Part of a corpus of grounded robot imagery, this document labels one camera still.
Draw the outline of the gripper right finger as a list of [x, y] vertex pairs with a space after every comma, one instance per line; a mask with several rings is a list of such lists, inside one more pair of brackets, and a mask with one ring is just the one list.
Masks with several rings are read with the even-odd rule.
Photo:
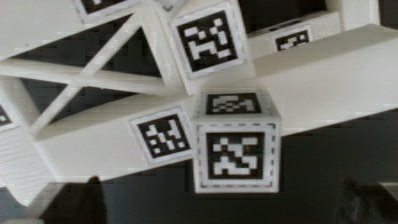
[[380, 183], [343, 179], [332, 224], [398, 224], [398, 199]]

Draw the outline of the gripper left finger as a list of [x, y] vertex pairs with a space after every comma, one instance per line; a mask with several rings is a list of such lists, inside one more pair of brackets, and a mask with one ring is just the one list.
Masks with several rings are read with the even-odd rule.
[[42, 224], [108, 224], [106, 203], [99, 178], [82, 183], [51, 182], [23, 212]]

